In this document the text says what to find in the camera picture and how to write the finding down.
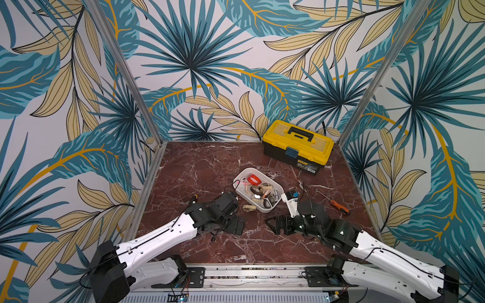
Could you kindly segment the beige square-face watch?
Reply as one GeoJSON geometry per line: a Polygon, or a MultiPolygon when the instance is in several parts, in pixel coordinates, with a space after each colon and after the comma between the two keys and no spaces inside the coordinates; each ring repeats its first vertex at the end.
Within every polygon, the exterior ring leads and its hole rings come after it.
{"type": "Polygon", "coordinates": [[[273,186],[269,183],[263,183],[263,184],[261,184],[260,189],[265,193],[267,191],[272,191],[273,186]]]}

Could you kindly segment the red translucent watch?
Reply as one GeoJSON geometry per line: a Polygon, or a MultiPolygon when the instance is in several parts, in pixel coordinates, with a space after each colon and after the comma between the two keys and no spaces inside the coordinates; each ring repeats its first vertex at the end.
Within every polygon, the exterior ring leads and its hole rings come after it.
{"type": "Polygon", "coordinates": [[[254,174],[250,174],[247,178],[246,178],[248,184],[250,184],[251,186],[256,186],[256,187],[259,187],[262,185],[262,181],[260,178],[258,178],[256,175],[254,174]]]}

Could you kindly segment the black strap watch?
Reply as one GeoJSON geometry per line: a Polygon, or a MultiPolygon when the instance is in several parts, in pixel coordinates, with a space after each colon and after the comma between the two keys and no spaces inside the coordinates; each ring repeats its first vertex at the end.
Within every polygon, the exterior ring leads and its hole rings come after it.
{"type": "Polygon", "coordinates": [[[263,207],[266,208],[266,209],[272,208],[273,207],[273,203],[272,203],[271,199],[264,198],[263,199],[263,207]]]}

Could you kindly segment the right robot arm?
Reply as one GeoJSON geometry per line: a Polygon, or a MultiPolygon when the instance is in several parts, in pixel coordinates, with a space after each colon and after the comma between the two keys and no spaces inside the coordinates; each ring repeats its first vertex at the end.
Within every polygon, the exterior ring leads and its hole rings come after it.
{"type": "Polygon", "coordinates": [[[451,266],[437,267],[414,259],[343,219],[332,219],[321,205],[287,203],[290,214],[269,218],[276,234],[312,237],[336,252],[321,271],[308,270],[310,279],[329,285],[358,285],[400,302],[458,302],[460,274],[451,266]]]}

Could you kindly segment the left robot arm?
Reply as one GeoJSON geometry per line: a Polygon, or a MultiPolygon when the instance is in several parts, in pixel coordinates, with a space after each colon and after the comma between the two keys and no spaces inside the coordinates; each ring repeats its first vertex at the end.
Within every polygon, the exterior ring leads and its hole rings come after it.
{"type": "Polygon", "coordinates": [[[173,256],[160,263],[150,260],[180,243],[201,234],[225,232],[240,236],[246,221],[238,217],[235,191],[221,193],[209,203],[194,197],[187,209],[174,220],[131,241],[97,247],[87,270],[87,279],[96,302],[120,302],[130,291],[155,284],[183,282],[188,269],[173,256]]]}

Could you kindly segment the beige watch near tray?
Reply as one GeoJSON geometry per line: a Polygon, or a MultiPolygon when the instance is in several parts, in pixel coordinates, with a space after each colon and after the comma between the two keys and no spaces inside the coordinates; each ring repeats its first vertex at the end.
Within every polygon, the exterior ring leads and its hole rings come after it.
{"type": "Polygon", "coordinates": [[[245,212],[253,212],[256,210],[254,205],[244,205],[242,208],[245,212]]]}

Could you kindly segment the white plastic storage tray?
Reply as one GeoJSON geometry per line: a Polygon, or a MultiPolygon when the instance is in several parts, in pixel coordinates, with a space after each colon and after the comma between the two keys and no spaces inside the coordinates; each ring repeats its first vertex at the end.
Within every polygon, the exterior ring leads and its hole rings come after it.
{"type": "Polygon", "coordinates": [[[279,183],[275,182],[273,179],[269,178],[267,175],[263,174],[259,170],[255,169],[255,168],[251,168],[251,167],[242,170],[234,178],[233,187],[236,190],[236,193],[238,195],[240,195],[240,197],[242,197],[243,199],[245,199],[251,205],[254,205],[256,207],[256,209],[259,210],[261,213],[269,213],[269,212],[271,212],[279,204],[279,202],[282,200],[282,195],[284,194],[283,187],[279,183]],[[259,192],[259,191],[262,192],[262,190],[260,189],[260,186],[259,187],[256,187],[256,186],[251,186],[249,184],[245,188],[238,188],[237,187],[237,185],[239,183],[239,180],[241,178],[247,178],[250,174],[256,175],[258,178],[261,179],[261,181],[263,183],[269,183],[269,184],[271,184],[273,186],[273,190],[272,191],[265,192],[265,198],[271,199],[271,201],[273,203],[273,207],[272,208],[266,209],[266,208],[263,207],[263,201],[253,201],[252,200],[254,193],[259,192]],[[274,191],[277,191],[279,193],[279,196],[280,196],[280,200],[277,203],[274,202],[274,197],[272,196],[272,194],[273,194],[274,191]]]}

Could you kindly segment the yellow black plastic toolbox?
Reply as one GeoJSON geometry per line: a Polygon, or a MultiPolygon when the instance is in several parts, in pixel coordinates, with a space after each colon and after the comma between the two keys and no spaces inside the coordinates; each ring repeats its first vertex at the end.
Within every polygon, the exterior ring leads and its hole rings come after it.
{"type": "Polygon", "coordinates": [[[316,175],[327,165],[334,141],[281,120],[275,121],[262,138],[265,155],[316,175]]]}

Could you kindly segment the aluminium front rail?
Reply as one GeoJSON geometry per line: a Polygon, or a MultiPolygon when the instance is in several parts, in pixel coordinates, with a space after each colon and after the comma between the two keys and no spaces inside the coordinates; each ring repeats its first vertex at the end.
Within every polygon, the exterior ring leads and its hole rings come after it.
{"type": "MultiPolygon", "coordinates": [[[[298,289],[321,289],[323,291],[336,292],[340,298],[349,296],[350,291],[356,290],[348,286],[346,289],[337,287],[308,287],[305,278],[302,277],[304,268],[307,266],[298,265],[263,265],[263,266],[241,266],[241,265],[209,265],[205,272],[205,282],[201,289],[206,291],[247,291],[249,293],[295,291],[298,289]]],[[[168,289],[165,284],[155,284],[137,290],[168,289]]]]}

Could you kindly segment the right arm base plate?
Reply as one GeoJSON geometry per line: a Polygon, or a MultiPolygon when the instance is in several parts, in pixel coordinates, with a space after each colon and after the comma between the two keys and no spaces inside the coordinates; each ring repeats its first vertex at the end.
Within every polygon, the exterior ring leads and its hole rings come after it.
{"type": "Polygon", "coordinates": [[[307,266],[304,268],[302,277],[306,279],[308,287],[337,287],[346,289],[354,287],[343,278],[343,271],[338,268],[326,266],[307,266]]]}

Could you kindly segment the orange handled screwdriver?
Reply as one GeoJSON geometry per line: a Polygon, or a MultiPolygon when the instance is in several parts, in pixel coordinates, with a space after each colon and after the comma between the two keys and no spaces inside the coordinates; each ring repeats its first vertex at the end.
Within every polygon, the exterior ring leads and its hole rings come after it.
{"type": "Polygon", "coordinates": [[[330,204],[335,209],[337,209],[339,212],[343,213],[344,215],[350,215],[351,214],[350,210],[348,208],[346,208],[345,206],[343,206],[342,204],[336,202],[334,199],[329,198],[327,195],[323,194],[319,190],[317,190],[317,192],[319,194],[321,194],[324,198],[326,198],[330,202],[330,204]]]}

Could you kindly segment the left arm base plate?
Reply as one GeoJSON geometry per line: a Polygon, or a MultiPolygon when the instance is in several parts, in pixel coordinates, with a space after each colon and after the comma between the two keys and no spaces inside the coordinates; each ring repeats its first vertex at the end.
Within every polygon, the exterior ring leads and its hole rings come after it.
{"type": "Polygon", "coordinates": [[[179,274],[174,281],[169,284],[172,289],[195,288],[201,289],[205,282],[205,267],[189,267],[179,274]]]}

